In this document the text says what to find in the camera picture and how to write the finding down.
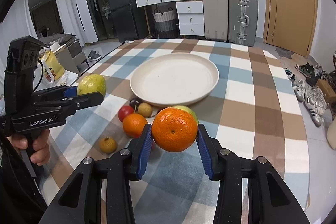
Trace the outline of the left hand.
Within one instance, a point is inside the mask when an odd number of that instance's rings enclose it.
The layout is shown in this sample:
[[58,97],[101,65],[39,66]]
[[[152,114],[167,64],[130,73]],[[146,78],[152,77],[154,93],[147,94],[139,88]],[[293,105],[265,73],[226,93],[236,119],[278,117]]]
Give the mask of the left hand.
[[[48,144],[48,138],[50,135],[49,129],[41,131],[40,135],[33,141],[32,148],[34,153],[30,156],[32,163],[42,166],[46,164],[50,159],[50,148]],[[19,152],[21,149],[27,149],[29,143],[25,136],[14,134],[7,138],[12,146]]]

